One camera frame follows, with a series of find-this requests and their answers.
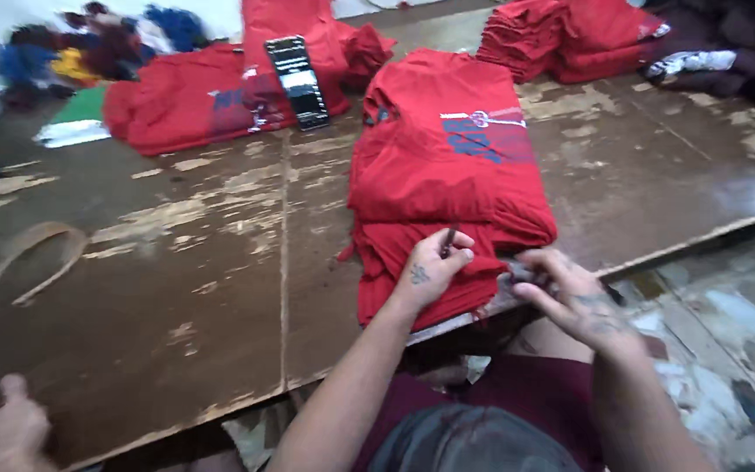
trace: phone screen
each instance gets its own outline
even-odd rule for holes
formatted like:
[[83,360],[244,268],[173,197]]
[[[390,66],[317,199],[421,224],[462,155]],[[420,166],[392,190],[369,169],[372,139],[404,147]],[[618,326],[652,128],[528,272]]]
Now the phone screen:
[[267,41],[266,46],[299,127],[306,131],[327,125],[328,110],[316,73],[310,66],[305,39],[301,36],[273,39]]

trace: wooden table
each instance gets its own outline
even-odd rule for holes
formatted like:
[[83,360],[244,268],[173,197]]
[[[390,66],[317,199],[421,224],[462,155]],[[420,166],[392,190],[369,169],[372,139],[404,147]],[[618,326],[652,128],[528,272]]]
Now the wooden table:
[[[468,4],[373,19],[399,39],[398,56],[474,49],[490,8],[449,14],[457,7]],[[615,273],[755,222],[749,104],[657,91],[634,76],[538,80],[519,95],[557,244],[589,269]],[[0,120],[0,166],[25,164],[13,173],[32,176],[0,196],[0,246],[48,220],[92,237],[31,306],[10,301],[55,270],[53,241],[0,284],[0,376],[24,372],[48,406],[60,465],[118,454],[330,370],[360,331],[360,266],[335,260],[349,243],[345,173],[359,108],[315,132],[157,159],[113,140],[37,148],[29,138],[50,111]],[[44,177],[56,179],[27,187]]]

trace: person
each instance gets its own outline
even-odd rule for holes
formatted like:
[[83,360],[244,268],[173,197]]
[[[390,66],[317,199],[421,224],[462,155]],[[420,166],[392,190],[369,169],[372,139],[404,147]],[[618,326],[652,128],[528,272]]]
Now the person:
[[415,246],[393,294],[290,424],[267,471],[715,471],[642,338],[596,277],[558,250],[518,256],[557,291],[513,287],[545,317],[462,398],[395,375],[416,315],[473,259],[474,241],[459,232],[441,259],[447,232]]

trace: white wall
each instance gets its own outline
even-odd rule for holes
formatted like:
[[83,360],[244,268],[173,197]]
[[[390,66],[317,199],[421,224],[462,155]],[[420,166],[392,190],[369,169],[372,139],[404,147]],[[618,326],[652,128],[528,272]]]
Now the white wall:
[[[88,0],[0,0],[0,43],[10,35],[14,26],[28,23],[44,23],[55,12],[79,12]],[[101,0],[117,14],[133,16],[141,14],[148,3],[161,7],[178,7],[197,14],[203,21],[210,38],[232,37],[243,31],[240,0]],[[273,0],[290,2],[294,0]],[[439,0],[411,0],[410,4],[431,3]],[[396,0],[372,0],[377,5],[393,6]],[[378,11],[366,0],[334,0],[334,15],[351,17]],[[4,83],[0,79],[0,91]]]

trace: maroon shorts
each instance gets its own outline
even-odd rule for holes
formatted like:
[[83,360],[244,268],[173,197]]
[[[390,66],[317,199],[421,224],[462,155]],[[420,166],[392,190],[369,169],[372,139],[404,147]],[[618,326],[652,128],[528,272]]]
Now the maroon shorts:
[[465,395],[454,398],[411,375],[395,375],[352,470],[366,470],[383,439],[409,413],[461,402],[513,413],[558,441],[582,470],[601,472],[602,447],[590,418],[592,378],[592,366],[583,362],[502,355]]

